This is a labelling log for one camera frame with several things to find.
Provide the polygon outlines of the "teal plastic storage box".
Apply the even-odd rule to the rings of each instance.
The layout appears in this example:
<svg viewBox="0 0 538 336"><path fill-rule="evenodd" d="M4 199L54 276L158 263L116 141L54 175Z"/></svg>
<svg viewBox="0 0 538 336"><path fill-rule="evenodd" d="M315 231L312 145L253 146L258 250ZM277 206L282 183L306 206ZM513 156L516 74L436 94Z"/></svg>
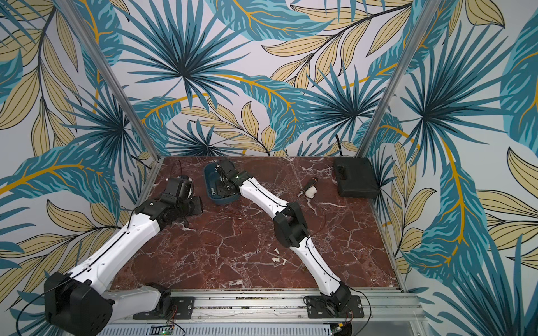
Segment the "teal plastic storage box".
<svg viewBox="0 0 538 336"><path fill-rule="evenodd" d="M217 162L210 162L204 168L204 180L208 197L216 205L231 204L239 200L240 193L235 187L227 187L218 173Z"/></svg>

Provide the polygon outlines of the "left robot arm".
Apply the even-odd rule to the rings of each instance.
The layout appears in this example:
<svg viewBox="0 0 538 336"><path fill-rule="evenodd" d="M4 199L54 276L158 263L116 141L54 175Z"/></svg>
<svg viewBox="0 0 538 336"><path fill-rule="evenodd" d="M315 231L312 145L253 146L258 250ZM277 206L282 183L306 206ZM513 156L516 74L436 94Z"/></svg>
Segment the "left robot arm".
<svg viewBox="0 0 538 336"><path fill-rule="evenodd" d="M202 213L193 196L192 180L168 179L157 198L134 209L127 224L94 254L44 284L45 318L72 335L97 335L113 321L140 314L165 318L174 311L170 290L149 284L135 290L110 292L109 284L145 243L176 221Z"/></svg>

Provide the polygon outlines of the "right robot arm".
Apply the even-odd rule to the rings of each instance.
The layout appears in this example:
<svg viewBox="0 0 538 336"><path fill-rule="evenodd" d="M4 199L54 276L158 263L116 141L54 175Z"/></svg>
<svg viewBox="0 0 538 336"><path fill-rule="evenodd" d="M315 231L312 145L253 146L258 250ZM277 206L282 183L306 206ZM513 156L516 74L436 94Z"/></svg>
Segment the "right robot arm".
<svg viewBox="0 0 538 336"><path fill-rule="evenodd" d="M238 171L227 159L217 162L216 171L227 191L250 200L272 218L277 241L291 249L307 267L327 308L343 312L352 297L350 288L331 270L315 247L300 204L279 198L248 172Z"/></svg>

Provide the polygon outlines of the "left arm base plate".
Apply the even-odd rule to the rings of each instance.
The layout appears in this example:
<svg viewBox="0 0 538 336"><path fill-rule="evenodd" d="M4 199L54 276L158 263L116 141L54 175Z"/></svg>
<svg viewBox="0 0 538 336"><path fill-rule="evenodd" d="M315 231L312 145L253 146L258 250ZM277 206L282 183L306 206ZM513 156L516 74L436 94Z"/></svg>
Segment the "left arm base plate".
<svg viewBox="0 0 538 336"><path fill-rule="evenodd" d="M150 312L140 312L133 316L134 320L190 320L193 312L195 298L192 296L179 296L161 298L157 308Z"/></svg>

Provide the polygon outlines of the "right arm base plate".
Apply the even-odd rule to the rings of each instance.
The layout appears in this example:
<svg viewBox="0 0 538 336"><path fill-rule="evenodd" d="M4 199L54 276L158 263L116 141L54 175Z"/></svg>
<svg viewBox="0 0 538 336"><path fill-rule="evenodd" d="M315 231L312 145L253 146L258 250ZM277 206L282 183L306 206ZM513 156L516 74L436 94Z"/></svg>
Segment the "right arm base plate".
<svg viewBox="0 0 538 336"><path fill-rule="evenodd" d="M340 312L336 308L330 308L328 300L321 295L310 295L303 298L309 319L359 319L364 318L365 313L358 295L350 297L347 305Z"/></svg>

